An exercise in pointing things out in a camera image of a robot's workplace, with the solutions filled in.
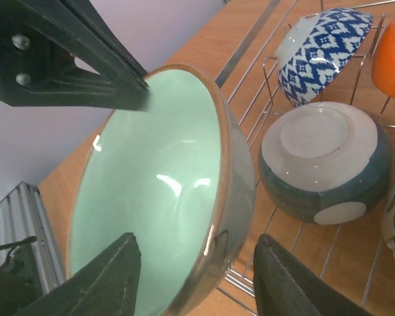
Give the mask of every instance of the white wall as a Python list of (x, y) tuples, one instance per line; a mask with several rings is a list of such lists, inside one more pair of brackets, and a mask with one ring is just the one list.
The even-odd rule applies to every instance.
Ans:
[[(147, 69), (162, 65), (224, 0), (92, 0)], [(109, 110), (12, 108), (0, 102), (0, 200), (20, 181), (39, 184), (107, 117)]]

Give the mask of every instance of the wooden table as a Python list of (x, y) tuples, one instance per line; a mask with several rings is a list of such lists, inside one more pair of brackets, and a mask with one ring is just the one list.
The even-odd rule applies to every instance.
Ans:
[[(368, 2), (369, 0), (325, 0), (325, 8), (360, 5)], [(168, 63), (190, 63), (206, 71), (208, 77), (215, 79), (268, 3), (269, 0), (232, 0), (182, 49), (172, 56)], [(293, 0), (281, 0), (276, 6), (267, 23), (225, 82), (222, 91), (227, 98), (230, 97), (262, 45), (292, 3)], [(241, 121), (244, 135), (248, 137), (253, 157), (256, 157), (264, 131), (275, 120), (274, 115), (270, 115), (265, 124), (261, 124), (259, 120), (269, 100), (266, 87), (263, 88), (259, 97), (249, 108), (252, 99), (264, 80), (261, 68), (263, 59), (275, 52), (276, 46), (283, 37), (287, 23), (295, 23), (299, 17), (316, 13), (319, 10), (319, 0), (299, 0), (294, 5), (290, 14), (282, 21), (278, 31), (273, 34), (271, 41), (257, 58), (255, 66), (249, 71), (243, 84), (230, 102), (237, 120)], [(385, 22), (388, 22), (390, 17), (395, 15), (395, 4), (364, 9), (364, 11), (375, 15), (376, 25), (384, 10), (388, 12), (385, 20)], [(373, 32), (371, 32), (369, 39), (366, 40), (365, 45), (360, 49), (361, 53), (368, 52), (372, 38)], [(352, 84), (354, 84), (357, 76), (360, 60), (360, 58), (353, 59), (350, 63), (351, 65), (346, 67), (333, 84), (325, 90), (323, 94), (325, 100), (350, 102)], [(377, 115), (386, 100), (386, 96), (373, 87), (369, 75), (369, 67), (370, 62), (367, 59), (360, 76), (354, 105)], [(272, 89), (275, 88), (275, 76), (271, 77), (270, 83)], [(273, 101), (274, 112), (283, 112), (290, 109), (289, 103), (281, 93), (277, 93)], [(395, 101), (392, 100), (390, 102), (382, 121), (395, 124)], [(259, 133), (252, 132), (255, 125), (256, 131), (258, 131), (259, 127), (261, 128)], [(40, 185), (41, 194), (64, 259), (66, 256), (68, 227), (72, 215), (71, 210), (80, 175), (93, 139), (101, 129), (102, 127), (85, 140)], [(395, 129), (387, 128), (386, 131), (390, 136), (395, 156)], [(244, 266), (251, 257), (257, 238), (263, 233), (273, 209), (274, 205), (268, 198), (262, 185), (258, 185), (253, 227), (248, 241), (234, 266), (238, 271), (244, 270)], [(371, 287), (364, 307), (375, 315), (395, 315), (395, 261), (392, 258), (391, 251), (386, 246), (377, 251), (381, 239), (379, 226), (381, 214), (382, 205), (361, 219), (342, 225), (339, 234), (336, 235), (338, 226), (306, 224), (302, 227), (301, 222), (291, 219), (280, 211), (276, 211), (267, 232), (290, 250), (300, 231), (298, 242), (293, 249), (294, 254), (318, 275), (321, 274), (325, 259), (328, 257), (332, 243), (334, 243), (333, 252), (329, 257), (329, 264), (323, 275), (324, 280), (351, 298), (355, 303), (362, 302), (371, 267), (375, 256), (377, 256), (375, 273), (373, 278), (371, 278)], [(252, 276), (251, 266), (248, 276)], [(226, 282), (223, 282), (221, 287), (255, 310), (254, 301), (249, 296)], [(191, 315), (249, 315), (249, 313), (219, 291), (214, 291), (200, 306), (192, 311)]]

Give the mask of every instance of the screw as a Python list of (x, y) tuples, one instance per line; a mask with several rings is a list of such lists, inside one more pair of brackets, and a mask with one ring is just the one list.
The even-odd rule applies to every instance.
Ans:
[(29, 74), (17, 74), (16, 82), (24, 87), (29, 86), (31, 83), (31, 76)]
[(21, 51), (25, 51), (31, 45), (31, 41), (25, 35), (17, 34), (12, 37), (13, 45), (19, 48)]

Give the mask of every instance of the blue and white patterned bowl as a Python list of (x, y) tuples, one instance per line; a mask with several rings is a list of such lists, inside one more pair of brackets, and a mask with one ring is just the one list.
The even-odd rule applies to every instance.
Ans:
[(317, 224), (352, 221), (384, 197), (392, 152), (366, 113), (318, 102), (278, 118), (259, 152), (261, 181), (287, 214)]
[(313, 100), (348, 64), (373, 24), (373, 16), (336, 8), (301, 18), (275, 52), (279, 86), (298, 107)]

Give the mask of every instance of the orange object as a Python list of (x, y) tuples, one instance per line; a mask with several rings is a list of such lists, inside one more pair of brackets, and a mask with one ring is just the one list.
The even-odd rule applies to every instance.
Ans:
[(371, 76), (381, 92), (395, 98), (395, 19), (388, 25), (377, 46)]

